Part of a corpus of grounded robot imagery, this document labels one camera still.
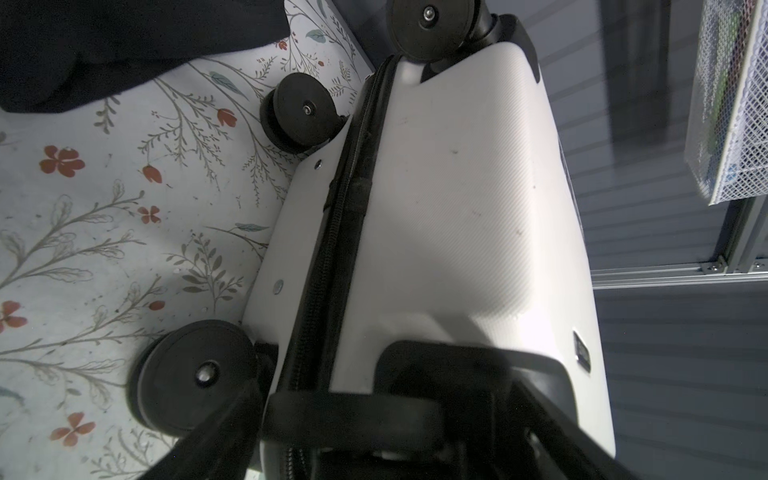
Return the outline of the white hard-shell suitcase black lining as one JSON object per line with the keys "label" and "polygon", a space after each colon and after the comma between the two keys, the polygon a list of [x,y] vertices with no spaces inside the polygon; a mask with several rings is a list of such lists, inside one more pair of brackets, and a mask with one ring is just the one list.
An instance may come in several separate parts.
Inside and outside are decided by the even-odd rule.
{"label": "white hard-shell suitcase black lining", "polygon": [[303,73],[263,100],[303,161],[241,325],[138,359],[130,405],[189,435],[250,379],[268,479],[568,479],[515,421],[525,379],[615,460],[590,268],[536,50],[481,1],[391,1],[355,111]]}

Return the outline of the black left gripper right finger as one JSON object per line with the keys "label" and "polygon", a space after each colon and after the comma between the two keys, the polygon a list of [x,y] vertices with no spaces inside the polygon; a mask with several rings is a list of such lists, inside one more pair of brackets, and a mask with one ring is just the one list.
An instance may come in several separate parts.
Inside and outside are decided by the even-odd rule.
{"label": "black left gripper right finger", "polygon": [[515,421],[538,438],[568,479],[636,478],[529,381],[513,381],[510,402]]}

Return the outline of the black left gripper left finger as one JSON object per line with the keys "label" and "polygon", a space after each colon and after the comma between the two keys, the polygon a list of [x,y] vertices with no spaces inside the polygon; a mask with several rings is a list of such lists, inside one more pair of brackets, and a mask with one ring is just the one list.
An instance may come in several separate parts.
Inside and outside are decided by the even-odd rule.
{"label": "black left gripper left finger", "polygon": [[243,479],[259,439],[264,406],[258,380],[248,380],[233,400],[178,441],[142,477]]}

